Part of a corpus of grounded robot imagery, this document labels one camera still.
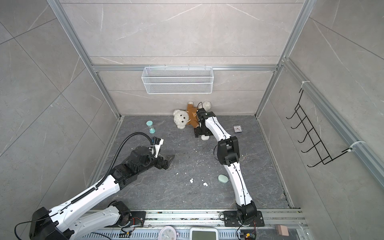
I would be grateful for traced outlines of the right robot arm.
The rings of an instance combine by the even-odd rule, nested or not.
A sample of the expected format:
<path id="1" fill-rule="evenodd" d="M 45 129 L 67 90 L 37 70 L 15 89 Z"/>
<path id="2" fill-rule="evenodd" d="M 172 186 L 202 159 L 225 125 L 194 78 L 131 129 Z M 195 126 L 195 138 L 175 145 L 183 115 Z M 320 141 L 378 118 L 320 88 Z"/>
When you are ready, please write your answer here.
<path id="1" fill-rule="evenodd" d="M 197 110 L 200 136 L 214 136 L 217 140 L 217 159 L 225 167 L 235 192 L 237 218 L 247 224 L 257 216 L 257 207 L 246 187 L 241 167 L 239 141 L 231 136 L 219 123 L 213 112 L 201 108 Z"/>

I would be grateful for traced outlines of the white earbud charging case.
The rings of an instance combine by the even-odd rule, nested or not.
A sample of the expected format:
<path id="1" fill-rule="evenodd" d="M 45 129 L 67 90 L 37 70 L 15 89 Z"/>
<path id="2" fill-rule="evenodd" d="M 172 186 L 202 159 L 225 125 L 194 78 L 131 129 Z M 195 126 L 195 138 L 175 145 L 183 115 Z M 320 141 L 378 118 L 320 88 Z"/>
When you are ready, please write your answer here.
<path id="1" fill-rule="evenodd" d="M 210 138 L 210 136 L 205 136 L 205 135 L 201 136 L 202 141 L 207 141 L 207 140 L 209 140 L 209 138 Z"/>

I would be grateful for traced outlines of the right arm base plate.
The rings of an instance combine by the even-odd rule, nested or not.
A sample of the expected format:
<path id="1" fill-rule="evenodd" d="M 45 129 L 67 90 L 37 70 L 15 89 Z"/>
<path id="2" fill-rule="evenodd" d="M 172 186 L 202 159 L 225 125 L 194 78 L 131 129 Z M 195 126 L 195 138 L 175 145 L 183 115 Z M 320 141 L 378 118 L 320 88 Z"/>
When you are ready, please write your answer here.
<path id="1" fill-rule="evenodd" d="M 244 219 L 238 215 L 237 211 L 224 211 L 219 216 L 225 224 L 225 227 L 264 227 L 265 222 L 261 211 L 257 211 L 256 214 L 251 214 L 250 217 Z"/>

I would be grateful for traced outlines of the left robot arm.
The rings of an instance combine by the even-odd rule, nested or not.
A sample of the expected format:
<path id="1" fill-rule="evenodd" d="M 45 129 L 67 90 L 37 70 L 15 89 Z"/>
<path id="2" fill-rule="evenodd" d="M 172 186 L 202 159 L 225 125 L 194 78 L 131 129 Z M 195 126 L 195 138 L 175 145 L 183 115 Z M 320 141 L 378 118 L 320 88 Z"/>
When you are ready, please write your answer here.
<path id="1" fill-rule="evenodd" d="M 103 183 L 96 183 L 71 200 L 47 210 L 35 211 L 29 232 L 31 240 L 75 240 L 100 228 L 126 224 L 130 210 L 117 202 L 107 209 L 87 212 L 109 196 L 119 192 L 138 175 L 152 167 L 167 170 L 175 155 L 152 156 L 148 147 L 139 146 L 119 165 L 112 168 Z"/>

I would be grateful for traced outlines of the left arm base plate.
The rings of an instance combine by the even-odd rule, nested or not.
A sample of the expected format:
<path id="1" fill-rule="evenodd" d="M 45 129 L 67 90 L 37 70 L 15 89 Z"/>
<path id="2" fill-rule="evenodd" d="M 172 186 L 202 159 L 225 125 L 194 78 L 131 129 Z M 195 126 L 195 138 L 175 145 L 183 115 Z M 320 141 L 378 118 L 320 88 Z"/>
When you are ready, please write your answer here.
<path id="1" fill-rule="evenodd" d="M 107 228 L 142 226 L 146 220 L 146 215 L 146 211 L 133 211 L 120 217 L 116 224 L 107 226 Z"/>

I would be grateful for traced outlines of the green earbud charging case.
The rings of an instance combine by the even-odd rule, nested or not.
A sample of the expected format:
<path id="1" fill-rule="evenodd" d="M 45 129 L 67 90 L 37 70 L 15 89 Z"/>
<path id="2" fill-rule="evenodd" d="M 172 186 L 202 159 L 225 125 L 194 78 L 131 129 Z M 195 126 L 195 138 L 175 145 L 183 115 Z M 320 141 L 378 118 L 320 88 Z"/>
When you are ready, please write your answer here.
<path id="1" fill-rule="evenodd" d="M 225 175 L 219 175 L 218 176 L 218 181 L 220 183 L 225 184 L 225 183 L 227 183 L 229 181 L 229 178 L 227 176 L 225 176 Z"/>

